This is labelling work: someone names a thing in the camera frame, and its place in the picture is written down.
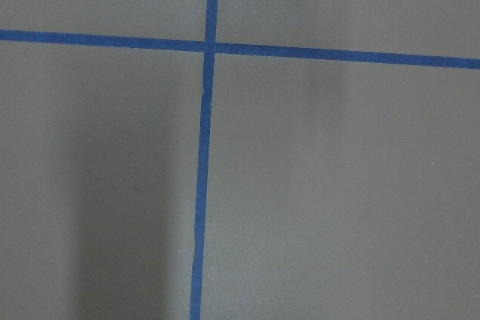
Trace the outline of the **long blue tape strip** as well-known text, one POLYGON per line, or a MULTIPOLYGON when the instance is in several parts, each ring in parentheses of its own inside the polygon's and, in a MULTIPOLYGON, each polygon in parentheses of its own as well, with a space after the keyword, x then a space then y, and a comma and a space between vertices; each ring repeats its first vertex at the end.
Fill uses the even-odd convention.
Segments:
POLYGON ((207 0, 205 13, 205 46, 202 67, 202 98, 199 118, 199 144, 194 214, 194 252, 190 282, 190 319, 201 318, 203 259, 206 230, 206 209, 209 176, 209 147, 212 116, 212 94, 215 78, 215 47, 218 21, 218 0, 207 0))

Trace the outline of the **crossing blue tape strip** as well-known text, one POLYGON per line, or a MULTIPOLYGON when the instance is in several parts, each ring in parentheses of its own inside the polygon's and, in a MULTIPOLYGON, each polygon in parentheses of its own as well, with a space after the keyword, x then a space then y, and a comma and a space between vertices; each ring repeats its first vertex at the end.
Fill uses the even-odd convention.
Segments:
POLYGON ((341 49, 317 49, 291 46, 268 46, 243 43, 215 43, 195 40, 172 40, 148 37, 124 37, 97 34, 74 34, 48 31, 1 30, 1 40, 29 43, 55 43, 79 46, 102 46, 131 49, 155 49, 215 54, 251 55, 278 58, 305 58, 375 64, 399 64, 478 70, 477 58, 413 55, 390 52, 365 52, 341 49))

